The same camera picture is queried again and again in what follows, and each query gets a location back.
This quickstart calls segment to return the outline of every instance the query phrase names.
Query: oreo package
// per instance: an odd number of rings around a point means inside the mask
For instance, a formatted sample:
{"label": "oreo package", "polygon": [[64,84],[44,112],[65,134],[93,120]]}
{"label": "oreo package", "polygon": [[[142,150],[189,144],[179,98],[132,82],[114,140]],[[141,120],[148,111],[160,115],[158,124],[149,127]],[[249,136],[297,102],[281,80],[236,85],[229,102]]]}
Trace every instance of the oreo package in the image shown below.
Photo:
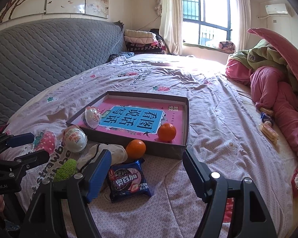
{"label": "oreo package", "polygon": [[141,170],[144,159],[128,164],[112,165],[109,168],[107,182],[110,188],[110,200],[116,202],[137,194],[151,197],[147,181]]}
{"label": "oreo package", "polygon": [[274,126],[273,118],[269,116],[267,113],[264,113],[264,112],[261,113],[261,121],[262,122],[269,121],[271,125]]}

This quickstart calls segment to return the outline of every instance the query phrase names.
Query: air conditioner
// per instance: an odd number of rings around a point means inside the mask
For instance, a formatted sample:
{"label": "air conditioner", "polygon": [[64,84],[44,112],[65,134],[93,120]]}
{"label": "air conditioner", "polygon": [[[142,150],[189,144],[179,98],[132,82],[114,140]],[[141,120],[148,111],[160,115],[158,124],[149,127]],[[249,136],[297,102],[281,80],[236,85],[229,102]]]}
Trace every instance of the air conditioner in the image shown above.
{"label": "air conditioner", "polygon": [[268,15],[289,14],[286,4],[284,3],[266,5],[266,11]]}

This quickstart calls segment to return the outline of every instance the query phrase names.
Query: green knitted item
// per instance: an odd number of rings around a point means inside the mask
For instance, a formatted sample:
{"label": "green knitted item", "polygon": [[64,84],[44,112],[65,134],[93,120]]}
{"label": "green knitted item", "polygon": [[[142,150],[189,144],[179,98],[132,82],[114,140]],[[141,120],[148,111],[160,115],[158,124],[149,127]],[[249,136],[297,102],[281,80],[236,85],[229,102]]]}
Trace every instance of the green knitted item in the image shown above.
{"label": "green knitted item", "polygon": [[57,170],[53,181],[63,181],[69,179],[76,173],[77,161],[74,159],[69,159]]}

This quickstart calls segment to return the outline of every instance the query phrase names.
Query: green blanket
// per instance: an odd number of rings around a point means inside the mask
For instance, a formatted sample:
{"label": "green blanket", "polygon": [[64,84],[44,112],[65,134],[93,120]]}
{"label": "green blanket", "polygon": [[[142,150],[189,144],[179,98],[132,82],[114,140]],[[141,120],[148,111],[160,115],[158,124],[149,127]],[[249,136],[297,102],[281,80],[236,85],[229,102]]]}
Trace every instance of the green blanket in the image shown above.
{"label": "green blanket", "polygon": [[228,57],[241,62],[247,69],[257,70],[262,66],[275,67],[288,76],[294,92],[298,92],[298,81],[293,75],[285,59],[266,40],[262,39],[250,50],[240,50]]}

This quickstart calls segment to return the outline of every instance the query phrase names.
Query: snack package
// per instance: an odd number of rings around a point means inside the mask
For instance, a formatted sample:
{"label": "snack package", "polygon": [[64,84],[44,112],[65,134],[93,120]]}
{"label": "snack package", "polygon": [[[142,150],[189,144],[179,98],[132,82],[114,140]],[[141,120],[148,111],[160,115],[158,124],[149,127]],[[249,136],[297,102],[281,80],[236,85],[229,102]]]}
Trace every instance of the snack package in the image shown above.
{"label": "snack package", "polygon": [[274,116],[275,115],[275,112],[273,110],[270,110],[270,109],[267,109],[267,108],[264,108],[264,107],[261,107],[259,110],[264,112],[264,113],[267,113],[269,116]]}
{"label": "snack package", "polygon": [[268,124],[270,127],[272,126],[270,121],[266,121],[264,123]]}
{"label": "snack package", "polygon": [[96,129],[102,115],[97,107],[86,107],[83,113],[83,122],[91,129]]}
{"label": "snack package", "polygon": [[262,112],[261,113],[261,121],[265,123],[266,121],[269,121],[271,123],[270,126],[274,126],[274,121],[271,116],[269,116],[267,113]]}
{"label": "snack package", "polygon": [[268,124],[266,124],[266,123],[261,123],[261,124],[259,125],[259,129],[261,130],[262,133],[265,134],[265,136],[266,136],[267,138],[269,138],[269,140],[270,140],[271,142],[273,142],[274,144],[277,143],[277,140],[278,140],[278,138],[279,138],[279,135],[278,135],[278,133],[277,133],[272,127],[270,127],[270,126],[269,126]]}
{"label": "snack package", "polygon": [[109,168],[107,182],[110,200],[116,202],[137,194],[151,197],[147,181],[141,170],[143,159],[128,164],[113,165]]}
{"label": "snack package", "polygon": [[67,150],[78,153],[86,147],[87,136],[77,125],[72,125],[64,130],[63,144]]}

